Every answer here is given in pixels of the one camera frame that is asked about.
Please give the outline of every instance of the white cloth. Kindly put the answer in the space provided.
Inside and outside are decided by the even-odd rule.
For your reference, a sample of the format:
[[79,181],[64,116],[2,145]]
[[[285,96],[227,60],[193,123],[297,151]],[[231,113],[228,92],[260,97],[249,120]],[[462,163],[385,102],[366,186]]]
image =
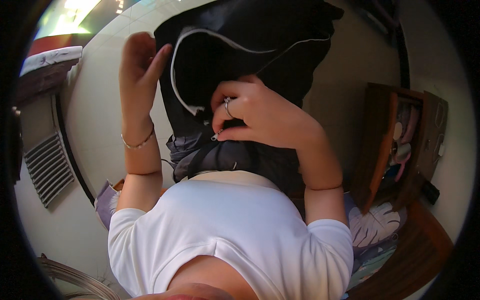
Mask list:
[[20,71],[20,77],[36,69],[40,69],[58,62],[79,59],[82,57],[82,46],[59,48],[34,54],[25,59]]
[[169,188],[148,213],[113,215],[110,264],[132,296],[164,292],[198,255],[231,265],[260,300],[343,296],[353,267],[348,227],[330,219],[306,226],[269,180],[239,172],[199,175]]

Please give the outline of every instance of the person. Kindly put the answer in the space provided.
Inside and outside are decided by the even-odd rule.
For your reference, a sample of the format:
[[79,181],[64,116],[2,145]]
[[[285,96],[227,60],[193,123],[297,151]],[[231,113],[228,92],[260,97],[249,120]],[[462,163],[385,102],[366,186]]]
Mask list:
[[[148,300],[340,299],[352,267],[342,171],[321,125],[255,75],[222,82],[212,127],[219,141],[295,149],[305,221],[269,179],[242,170],[202,172],[161,197],[160,151],[149,116],[172,52],[133,34],[119,71],[127,176],[111,218],[108,254],[130,295]],[[233,100],[224,103],[226,97]]]

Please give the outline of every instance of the woman's left hand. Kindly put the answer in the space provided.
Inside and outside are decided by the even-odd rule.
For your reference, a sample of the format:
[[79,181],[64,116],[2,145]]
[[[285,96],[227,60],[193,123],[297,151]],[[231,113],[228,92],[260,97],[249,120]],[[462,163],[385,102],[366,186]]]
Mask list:
[[132,34],[125,42],[119,71],[124,125],[141,126],[150,119],[157,82],[171,52],[172,45],[166,44],[156,53],[155,39],[147,32]]

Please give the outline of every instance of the hand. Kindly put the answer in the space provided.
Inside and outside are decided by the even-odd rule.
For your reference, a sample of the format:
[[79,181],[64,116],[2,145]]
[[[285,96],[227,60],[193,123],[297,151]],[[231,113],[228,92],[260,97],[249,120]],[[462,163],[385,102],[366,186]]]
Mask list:
[[212,96],[214,132],[231,120],[225,111],[225,97],[236,97],[228,104],[230,115],[246,126],[225,129],[219,141],[255,141],[279,148],[302,149],[324,136],[320,124],[301,108],[267,88],[255,75],[239,81],[222,82]]
[[124,122],[136,125],[149,119],[157,81],[171,51],[172,45],[166,44],[156,53],[155,39],[147,32],[132,34],[125,42],[119,71]]

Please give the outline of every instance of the white wall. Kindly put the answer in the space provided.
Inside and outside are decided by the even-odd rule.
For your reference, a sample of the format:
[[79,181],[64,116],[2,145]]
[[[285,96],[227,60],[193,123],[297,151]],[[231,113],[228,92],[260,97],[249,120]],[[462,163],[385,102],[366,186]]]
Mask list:
[[[27,151],[55,131],[50,99],[39,99],[23,107],[21,120]],[[129,299],[110,269],[108,232],[97,220],[95,209],[77,178],[52,200],[48,209],[43,207],[35,191],[25,161],[20,178],[15,185],[17,206],[35,255],[44,253],[49,259],[94,278],[105,277],[120,297]]]
[[[476,166],[476,129],[467,75],[452,39],[425,0],[404,0],[400,21],[410,64],[411,89],[429,91],[448,102],[445,154],[432,183],[440,198],[430,211],[455,242],[470,203]],[[427,284],[408,300],[419,299]]]

